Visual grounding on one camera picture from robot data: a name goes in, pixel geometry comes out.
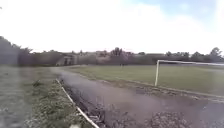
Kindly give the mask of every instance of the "treeline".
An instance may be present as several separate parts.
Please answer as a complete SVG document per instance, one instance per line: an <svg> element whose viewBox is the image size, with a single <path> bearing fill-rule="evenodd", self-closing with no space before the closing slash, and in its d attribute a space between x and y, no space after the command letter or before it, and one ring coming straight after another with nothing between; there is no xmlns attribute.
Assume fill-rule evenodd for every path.
<svg viewBox="0 0 224 128"><path fill-rule="evenodd" d="M149 65L156 64L157 60L193 61L193 62L224 62L219 48L211 49L208 54L195 52L167 52L165 54L132 53L115 48L108 51L70 52L61 53L54 50L41 53L32 53L29 48L21 48L0 37L0 64L15 66L55 66L75 64L97 65Z"/></svg>
<svg viewBox="0 0 224 128"><path fill-rule="evenodd" d="M64 56L57 51L31 53L29 48L21 48L0 36L0 64L13 66L53 66Z"/></svg>
<svg viewBox="0 0 224 128"><path fill-rule="evenodd" d="M177 52L166 54L132 53L115 48L111 52L102 51L95 53L76 53L77 64L99 64L99 65L150 65L156 64L157 60L171 61L193 61L193 62L224 62L219 48L215 47L208 54L195 52L190 55L188 52Z"/></svg>

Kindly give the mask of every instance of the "soccer field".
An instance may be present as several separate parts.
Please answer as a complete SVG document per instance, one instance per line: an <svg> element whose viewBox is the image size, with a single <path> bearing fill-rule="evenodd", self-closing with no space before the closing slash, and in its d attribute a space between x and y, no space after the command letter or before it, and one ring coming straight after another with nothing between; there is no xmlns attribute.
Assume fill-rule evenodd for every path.
<svg viewBox="0 0 224 128"><path fill-rule="evenodd" d="M91 78L117 81L117 78L154 84L156 66L74 66L70 71ZM158 86L224 95L224 69L214 66L159 67Z"/></svg>

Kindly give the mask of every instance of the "goal post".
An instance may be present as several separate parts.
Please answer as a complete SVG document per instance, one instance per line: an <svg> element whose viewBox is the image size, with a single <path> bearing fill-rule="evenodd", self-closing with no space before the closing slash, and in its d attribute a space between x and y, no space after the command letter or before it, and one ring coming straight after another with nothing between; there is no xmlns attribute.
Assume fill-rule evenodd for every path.
<svg viewBox="0 0 224 128"><path fill-rule="evenodd" d="M209 65L209 66L224 66L223 63L202 63L202 62L189 62L189 61L169 61L169 60L157 60L156 64L156 78L155 78L155 86L158 86L159 81L159 71L160 71L160 64L193 64L193 65Z"/></svg>

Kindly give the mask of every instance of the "field line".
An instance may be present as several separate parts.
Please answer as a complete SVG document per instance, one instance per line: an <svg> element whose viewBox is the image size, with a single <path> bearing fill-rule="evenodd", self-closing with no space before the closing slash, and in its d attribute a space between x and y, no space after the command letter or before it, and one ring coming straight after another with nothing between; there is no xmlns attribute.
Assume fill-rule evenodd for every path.
<svg viewBox="0 0 224 128"><path fill-rule="evenodd" d="M66 96L68 97L68 99L72 102L72 104L75 104L75 102L72 100L72 98L69 96L69 94L65 91L64 87L62 86L62 84L60 83L60 81L58 79L56 79L57 83L61 86L62 90L64 91L64 93L66 94ZM100 128L97 124L95 124L78 106L77 110L81 113L81 115L94 127L94 128Z"/></svg>
<svg viewBox="0 0 224 128"><path fill-rule="evenodd" d="M199 96L206 96L206 97L213 97L213 98L222 98L222 99L224 99L224 96L219 96L219 95L213 95L213 94L201 93L201 92L194 92L194 91L187 91L187 90L180 90L180 89L174 89L174 88L168 88L168 87L162 87L162 86L155 86L154 84L148 84L148 83L143 83L143 82L139 82L139 81L132 81L132 80L125 80L125 79L122 79L122 78L116 78L116 79L127 81L127 82L131 82L131 83L136 83L136 84L147 85L147 86L151 86L153 88L161 88L161 89L175 91L175 92L183 92L183 93L186 93L186 94L193 94L193 95L199 95ZM211 100L211 101L224 103L224 101L220 101L220 100Z"/></svg>

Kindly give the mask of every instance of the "soccer goal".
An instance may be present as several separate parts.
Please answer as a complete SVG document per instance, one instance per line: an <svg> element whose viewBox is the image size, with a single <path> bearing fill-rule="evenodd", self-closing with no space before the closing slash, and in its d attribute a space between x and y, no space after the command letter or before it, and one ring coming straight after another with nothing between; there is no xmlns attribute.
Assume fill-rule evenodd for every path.
<svg viewBox="0 0 224 128"><path fill-rule="evenodd" d="M158 60L155 86L224 95L224 64Z"/></svg>

